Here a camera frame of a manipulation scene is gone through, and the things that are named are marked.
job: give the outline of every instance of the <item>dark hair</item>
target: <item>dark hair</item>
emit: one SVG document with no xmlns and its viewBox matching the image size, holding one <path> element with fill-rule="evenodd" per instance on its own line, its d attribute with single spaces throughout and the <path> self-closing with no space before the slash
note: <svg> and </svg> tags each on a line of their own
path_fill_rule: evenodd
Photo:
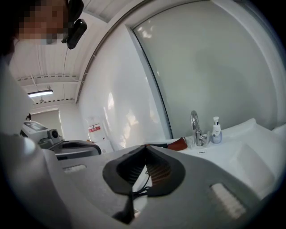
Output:
<svg viewBox="0 0 286 229">
<path fill-rule="evenodd" d="M 18 33 L 19 23 L 29 16 L 29 13 L 41 0 L 20 0 L 14 2 L 12 0 L 4 0 L 1 3 L 0 13 L 0 55 L 7 55 L 14 51 L 13 40 Z"/>
</svg>

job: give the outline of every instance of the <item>frosted glass panel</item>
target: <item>frosted glass panel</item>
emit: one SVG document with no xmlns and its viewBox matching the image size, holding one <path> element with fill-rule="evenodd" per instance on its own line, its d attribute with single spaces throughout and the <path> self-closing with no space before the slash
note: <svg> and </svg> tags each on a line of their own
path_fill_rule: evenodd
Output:
<svg viewBox="0 0 286 229">
<path fill-rule="evenodd" d="M 255 41 L 212 2 L 174 7 L 134 29 L 158 82 L 174 138 L 192 134 L 196 110 L 203 132 L 213 116 L 222 128 L 248 119 L 272 129 L 277 100 L 266 61 Z"/>
</svg>

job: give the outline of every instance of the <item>ceiling light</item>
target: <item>ceiling light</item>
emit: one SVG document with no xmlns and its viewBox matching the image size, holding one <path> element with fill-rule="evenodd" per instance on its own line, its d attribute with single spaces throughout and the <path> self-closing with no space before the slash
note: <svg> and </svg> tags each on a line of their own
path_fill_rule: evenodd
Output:
<svg viewBox="0 0 286 229">
<path fill-rule="evenodd" d="M 52 93 L 53 93 L 53 90 L 36 91 L 36 92 L 28 93 L 28 96 L 32 98 L 36 96 L 51 95 Z"/>
</svg>

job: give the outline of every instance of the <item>red sign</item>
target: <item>red sign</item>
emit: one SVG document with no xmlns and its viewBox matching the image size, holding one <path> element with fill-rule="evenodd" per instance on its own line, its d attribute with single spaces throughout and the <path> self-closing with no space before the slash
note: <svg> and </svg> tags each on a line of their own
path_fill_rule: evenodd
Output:
<svg viewBox="0 0 286 229">
<path fill-rule="evenodd" d="M 88 129 L 89 133 L 95 132 L 95 131 L 98 131 L 98 130 L 100 130 L 100 126 L 98 126 L 98 127 L 92 127 L 92 128 L 90 128 L 90 129 Z"/>
</svg>

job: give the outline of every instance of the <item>soap dispenser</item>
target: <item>soap dispenser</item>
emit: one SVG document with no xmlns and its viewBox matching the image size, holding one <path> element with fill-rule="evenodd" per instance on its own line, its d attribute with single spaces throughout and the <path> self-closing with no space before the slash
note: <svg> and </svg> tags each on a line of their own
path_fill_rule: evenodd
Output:
<svg viewBox="0 0 286 229">
<path fill-rule="evenodd" d="M 211 134 L 211 142 L 218 144 L 223 139 L 222 130 L 219 124 L 219 117 L 213 117 L 214 125 L 213 125 L 213 132 Z"/>
</svg>

